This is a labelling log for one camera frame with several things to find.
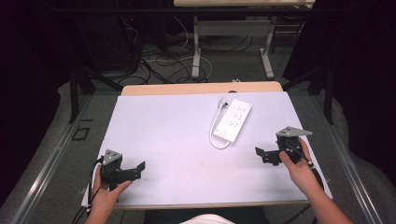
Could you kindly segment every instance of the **black fabric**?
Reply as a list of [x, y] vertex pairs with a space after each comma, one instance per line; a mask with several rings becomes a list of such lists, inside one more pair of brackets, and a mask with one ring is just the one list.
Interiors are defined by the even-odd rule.
[[396, 3], [356, 2], [350, 12], [327, 23], [310, 20], [284, 77], [294, 80], [317, 65], [333, 65], [334, 97], [344, 109], [350, 150], [396, 185]]
[[0, 204], [35, 155], [60, 102], [54, 80], [26, 41], [30, 36], [17, 25], [25, 15], [14, 17], [14, 9], [0, 6]]
[[194, 208], [194, 209], [163, 209], [148, 210], [144, 224], [178, 224], [193, 217], [214, 214], [234, 223], [266, 224], [262, 206], [228, 207], [228, 208]]

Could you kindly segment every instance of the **hand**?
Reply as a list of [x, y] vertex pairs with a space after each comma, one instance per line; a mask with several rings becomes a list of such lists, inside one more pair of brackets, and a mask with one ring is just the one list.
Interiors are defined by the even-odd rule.
[[108, 185], [102, 184], [100, 173], [101, 165], [96, 169], [92, 187], [92, 210], [86, 223], [106, 223], [116, 205], [117, 199], [132, 184], [132, 181], [128, 180], [112, 191], [108, 191]]
[[[308, 146], [302, 138], [300, 138], [299, 140], [301, 146], [303, 147], [303, 152], [305, 156], [311, 161]], [[297, 187], [303, 194], [306, 195], [307, 192], [312, 192], [312, 190], [321, 190], [317, 179], [315, 178], [314, 174], [308, 166], [308, 162], [306, 162], [304, 159], [300, 159], [299, 162], [294, 164], [291, 161], [288, 153], [286, 153], [285, 151], [280, 152], [279, 157], [288, 168], [291, 180], [294, 182], [295, 185], [297, 185]]]

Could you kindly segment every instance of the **person's right hand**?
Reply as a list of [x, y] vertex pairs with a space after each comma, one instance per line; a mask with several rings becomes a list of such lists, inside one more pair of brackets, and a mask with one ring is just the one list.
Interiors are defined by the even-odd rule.
[[[305, 156], [311, 161], [308, 146], [302, 138], [300, 138], [300, 143], [303, 147], [303, 152]], [[303, 194], [306, 195], [307, 192], [321, 189], [317, 179], [315, 178], [314, 174], [308, 166], [308, 162], [306, 162], [303, 158], [301, 158], [300, 161], [297, 162], [297, 164], [294, 164], [285, 151], [280, 152], [279, 157], [288, 168], [291, 180], [294, 182], [295, 185], [297, 185], [297, 187]]]

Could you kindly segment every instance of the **gray carpet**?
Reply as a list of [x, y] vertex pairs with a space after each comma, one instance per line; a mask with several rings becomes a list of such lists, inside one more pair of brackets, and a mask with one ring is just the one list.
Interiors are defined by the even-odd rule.
[[[202, 42], [203, 47], [210, 49], [230, 49], [241, 40], [243, 36], [237, 37], [215, 37], [209, 38], [208, 42]], [[262, 61], [259, 56], [258, 48], [262, 45], [263, 39], [254, 37], [251, 46], [244, 51], [237, 52], [211, 52], [203, 51], [202, 56], [211, 62], [212, 74], [209, 78], [210, 82], [226, 82], [238, 77], [242, 81], [265, 81], [263, 74]], [[287, 64], [288, 58], [295, 43], [295, 38], [291, 35], [280, 36], [277, 39], [276, 54], [270, 55], [273, 70], [276, 74], [276, 80], [285, 83], [282, 73]], [[179, 49], [174, 47], [179, 53], [182, 50], [188, 52], [187, 49]], [[147, 57], [147, 60], [155, 59], [156, 56]], [[202, 68], [206, 74], [210, 71], [210, 66], [201, 61]], [[159, 66], [152, 64], [154, 70], [159, 71], [166, 77], [172, 76], [174, 72], [183, 68], [180, 64], [173, 66]], [[136, 75], [147, 76], [145, 70], [139, 69]], [[180, 77], [185, 77], [186, 72], [177, 73], [172, 77], [173, 81], [177, 81]], [[121, 84], [136, 84], [141, 80], [126, 79]], [[151, 78], [150, 84], [161, 83], [154, 77]], [[334, 143], [329, 138], [328, 130], [325, 128], [320, 114], [314, 107], [312, 97], [308, 96], [305, 88], [307, 83], [296, 86], [290, 90], [290, 99], [292, 100], [297, 114], [303, 127], [314, 132], [313, 136], [308, 137], [312, 148], [315, 150], [318, 162], [322, 167], [325, 175], [330, 178], [329, 183], [334, 201], [355, 223], [367, 223], [367, 220], [361, 211], [359, 202], [356, 199], [353, 189], [350, 187], [349, 181], [340, 166], [340, 162], [334, 150]], [[67, 223], [73, 220], [74, 215], [79, 209], [82, 195], [78, 192], [81, 188], [86, 187], [89, 177], [89, 171], [92, 163], [96, 159], [99, 147], [106, 133], [106, 127], [109, 123], [112, 110], [116, 103], [118, 92], [114, 92], [108, 86], [101, 82], [95, 82], [98, 92], [89, 97], [91, 100], [86, 111], [77, 120], [80, 130], [71, 137], [65, 146], [66, 150], [58, 164], [46, 190], [41, 195], [40, 200], [35, 206], [35, 210], [30, 216], [28, 223]], [[64, 131], [67, 128], [67, 121], [70, 115], [70, 104], [68, 95], [68, 86], [60, 88], [62, 95], [62, 103], [57, 112], [46, 137], [40, 148], [32, 160], [29, 168], [26, 170], [20, 183], [8, 197], [6, 203], [0, 210], [0, 220], [2, 223], [10, 223], [14, 218], [18, 208], [21, 206], [30, 187], [34, 184], [37, 175], [47, 161], [49, 154], [57, 147]], [[334, 102], [333, 120], [335, 129], [347, 145], [347, 123], [342, 115], [342, 108]], [[84, 137], [84, 131], [89, 129], [85, 140], [78, 140]], [[392, 185], [387, 182], [382, 173], [372, 167], [370, 164], [364, 163], [359, 159], [357, 162], [358, 170], [364, 176], [365, 183], [369, 187], [370, 194], [375, 198], [375, 206], [378, 212], [384, 218], [385, 223], [396, 223], [394, 212], [396, 200], [395, 190]], [[387, 195], [378, 193], [378, 190], [384, 190]], [[282, 223], [289, 217], [295, 215], [304, 206], [302, 204], [293, 205], [277, 205], [265, 206], [265, 214], [271, 223]], [[312, 210], [308, 210], [303, 216], [298, 217], [293, 223], [310, 223], [313, 219]], [[108, 223], [120, 223], [123, 217], [124, 223], [142, 223], [144, 211], [115, 211]]]

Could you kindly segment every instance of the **power strip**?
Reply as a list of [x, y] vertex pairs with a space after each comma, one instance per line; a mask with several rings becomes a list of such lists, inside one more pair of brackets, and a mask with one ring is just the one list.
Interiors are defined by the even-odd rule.
[[229, 142], [235, 142], [250, 109], [251, 104], [233, 99], [213, 134]]

